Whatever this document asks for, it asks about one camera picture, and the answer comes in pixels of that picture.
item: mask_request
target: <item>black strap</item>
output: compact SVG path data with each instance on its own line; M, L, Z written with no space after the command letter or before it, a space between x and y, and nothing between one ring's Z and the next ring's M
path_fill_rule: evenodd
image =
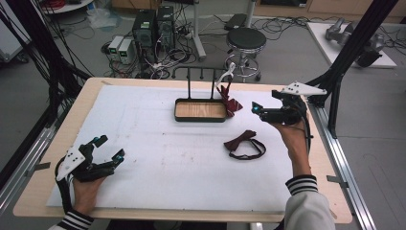
M248 139L246 141L251 142L253 147L258 151L258 154L256 154L256 155L246 155L246 154L235 155L235 154L233 154L232 151L230 151L229 156L233 157L237 160L253 160L253 159L262 157L266 153L266 146L263 143L257 141L256 139Z

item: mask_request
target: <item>black metal pole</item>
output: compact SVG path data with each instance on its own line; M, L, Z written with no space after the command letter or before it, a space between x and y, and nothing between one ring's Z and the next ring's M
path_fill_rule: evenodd
M363 52L367 42L377 31L379 26L391 12L398 0L374 0L361 18L349 41L344 45L337 59L331 67L319 78L309 81L307 84L325 89L326 95L311 96L308 98L311 104L323 107L326 99L331 95L330 111L328 115L328 129L334 138L337 138L335 127L340 95L341 81L353 62Z

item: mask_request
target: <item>human arm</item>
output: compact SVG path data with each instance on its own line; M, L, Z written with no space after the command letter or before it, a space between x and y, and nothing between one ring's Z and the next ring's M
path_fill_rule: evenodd
M96 206L96 196L105 177L91 182L79 182L74 179L75 205L68 211L63 220L49 230L77 230L88 229L93 223L93 218L89 217Z
M303 122L272 126L280 132L288 149L294 176L286 182L292 196L286 202L284 229L335 229L328 201L318 193L316 177L311 174Z

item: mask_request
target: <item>wooden tray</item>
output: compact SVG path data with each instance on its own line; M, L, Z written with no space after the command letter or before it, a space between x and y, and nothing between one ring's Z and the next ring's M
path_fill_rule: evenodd
M177 99L174 115L177 122L222 123L227 111L221 100Z

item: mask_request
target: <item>black stool seat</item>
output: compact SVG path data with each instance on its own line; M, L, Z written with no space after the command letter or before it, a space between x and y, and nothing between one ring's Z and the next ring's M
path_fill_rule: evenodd
M240 27L228 32L227 41L237 49L254 50L266 44L266 37L255 29Z

